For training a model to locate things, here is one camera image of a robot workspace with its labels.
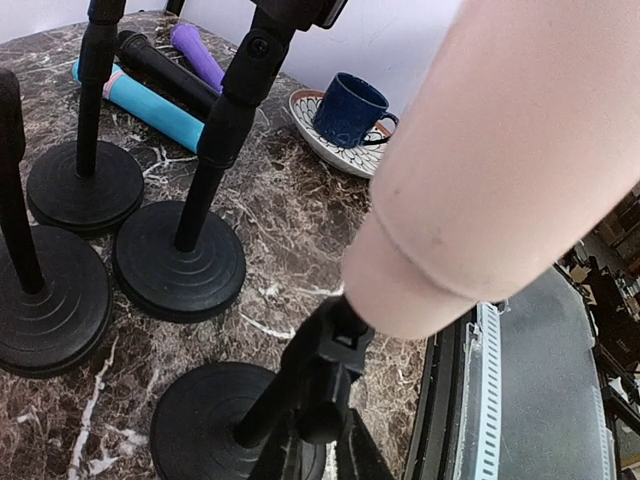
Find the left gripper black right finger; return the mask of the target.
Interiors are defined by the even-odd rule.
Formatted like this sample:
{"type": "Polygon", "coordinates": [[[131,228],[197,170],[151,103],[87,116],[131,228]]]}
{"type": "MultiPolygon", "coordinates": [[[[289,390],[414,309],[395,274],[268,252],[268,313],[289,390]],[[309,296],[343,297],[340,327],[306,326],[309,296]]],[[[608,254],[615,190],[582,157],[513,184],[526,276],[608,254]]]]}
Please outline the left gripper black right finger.
{"type": "Polygon", "coordinates": [[[380,449],[356,409],[335,408],[337,478],[392,480],[380,449]]]}

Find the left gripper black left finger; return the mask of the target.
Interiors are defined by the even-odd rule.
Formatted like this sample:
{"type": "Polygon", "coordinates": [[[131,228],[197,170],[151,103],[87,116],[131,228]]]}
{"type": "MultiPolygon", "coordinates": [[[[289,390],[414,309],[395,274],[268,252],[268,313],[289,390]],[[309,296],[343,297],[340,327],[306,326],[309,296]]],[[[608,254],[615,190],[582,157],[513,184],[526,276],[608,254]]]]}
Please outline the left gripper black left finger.
{"type": "Polygon", "coordinates": [[[307,479],[310,459],[306,444],[288,429],[274,429],[256,461],[249,480],[307,479]]]}

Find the stand holding cream microphone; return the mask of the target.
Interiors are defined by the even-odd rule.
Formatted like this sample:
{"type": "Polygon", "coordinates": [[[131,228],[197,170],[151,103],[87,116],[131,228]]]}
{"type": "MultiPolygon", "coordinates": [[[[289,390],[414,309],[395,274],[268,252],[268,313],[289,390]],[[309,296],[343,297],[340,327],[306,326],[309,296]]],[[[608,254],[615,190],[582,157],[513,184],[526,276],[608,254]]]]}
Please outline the stand holding cream microphone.
{"type": "Polygon", "coordinates": [[[319,447],[336,441],[335,408],[348,408],[374,336],[343,295],[326,298],[300,325],[278,372],[213,362],[177,378],[158,401],[150,451],[162,479],[248,479],[274,429],[306,444],[309,477],[319,447]]]}

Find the black microphone stand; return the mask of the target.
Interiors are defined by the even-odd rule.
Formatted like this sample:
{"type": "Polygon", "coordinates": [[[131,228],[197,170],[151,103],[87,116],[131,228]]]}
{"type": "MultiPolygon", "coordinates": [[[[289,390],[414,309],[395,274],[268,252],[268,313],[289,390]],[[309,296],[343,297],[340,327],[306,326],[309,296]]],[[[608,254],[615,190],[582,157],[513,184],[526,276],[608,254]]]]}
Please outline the black microphone stand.
{"type": "Polygon", "coordinates": [[[144,206],[117,232],[112,266],[126,297],[147,315],[197,323],[228,309],[246,276],[242,244],[210,207],[234,166],[294,34],[331,28],[342,1],[259,1],[199,137],[198,165],[183,202],[144,206]]]}

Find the stand holding purple microphone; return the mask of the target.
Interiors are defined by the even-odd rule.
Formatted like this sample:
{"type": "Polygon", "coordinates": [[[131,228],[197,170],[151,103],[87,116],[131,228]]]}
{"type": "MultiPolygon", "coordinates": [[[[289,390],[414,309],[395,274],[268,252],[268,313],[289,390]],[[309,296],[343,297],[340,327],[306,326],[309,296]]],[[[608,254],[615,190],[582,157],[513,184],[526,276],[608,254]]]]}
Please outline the stand holding purple microphone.
{"type": "Polygon", "coordinates": [[[26,139],[20,83],[1,71],[1,367],[50,378],[81,366],[113,313],[104,262],[78,235],[29,223],[19,164],[26,139]]]}

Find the stand holding blue microphone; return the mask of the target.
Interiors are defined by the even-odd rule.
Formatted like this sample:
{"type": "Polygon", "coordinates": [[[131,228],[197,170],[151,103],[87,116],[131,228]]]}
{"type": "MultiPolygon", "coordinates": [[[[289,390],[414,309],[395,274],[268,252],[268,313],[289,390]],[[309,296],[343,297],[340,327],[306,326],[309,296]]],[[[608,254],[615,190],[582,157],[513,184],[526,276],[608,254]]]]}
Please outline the stand holding blue microphone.
{"type": "Polygon", "coordinates": [[[27,179],[30,210],[40,224],[94,238],[116,230],[144,196],[138,162],[121,147],[98,139],[103,89],[113,72],[122,0],[93,0],[74,73],[81,86],[77,138],[56,145],[27,179]]]}

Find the cream white toy microphone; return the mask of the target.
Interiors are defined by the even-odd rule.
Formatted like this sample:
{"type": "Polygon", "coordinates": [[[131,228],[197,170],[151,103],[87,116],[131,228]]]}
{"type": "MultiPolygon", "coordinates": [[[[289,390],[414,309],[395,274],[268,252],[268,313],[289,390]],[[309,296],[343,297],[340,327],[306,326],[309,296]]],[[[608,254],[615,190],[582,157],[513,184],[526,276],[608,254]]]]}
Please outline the cream white toy microphone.
{"type": "Polygon", "coordinates": [[[430,336],[522,290],[638,180],[638,3],[467,1],[375,173],[345,296],[430,336]]]}

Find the light blue toy microphone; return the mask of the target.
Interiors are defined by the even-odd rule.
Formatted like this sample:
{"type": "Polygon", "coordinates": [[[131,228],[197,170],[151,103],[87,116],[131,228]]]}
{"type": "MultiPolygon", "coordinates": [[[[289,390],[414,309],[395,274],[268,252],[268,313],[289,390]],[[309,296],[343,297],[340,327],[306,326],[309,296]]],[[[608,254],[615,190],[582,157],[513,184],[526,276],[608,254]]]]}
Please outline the light blue toy microphone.
{"type": "Polygon", "coordinates": [[[116,64],[112,65],[102,97],[192,153],[197,153],[203,122],[134,80],[116,64]]]}

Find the purple toy microphone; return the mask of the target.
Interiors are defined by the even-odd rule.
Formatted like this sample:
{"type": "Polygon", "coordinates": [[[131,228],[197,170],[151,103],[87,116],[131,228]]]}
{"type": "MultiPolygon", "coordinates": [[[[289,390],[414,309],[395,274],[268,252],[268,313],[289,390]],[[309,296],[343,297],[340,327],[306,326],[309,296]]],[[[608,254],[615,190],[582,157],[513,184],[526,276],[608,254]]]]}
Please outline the purple toy microphone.
{"type": "Polygon", "coordinates": [[[199,30],[180,23],[172,28],[170,38],[172,46],[184,55],[199,78],[220,94],[225,72],[202,42],[199,30]]]}

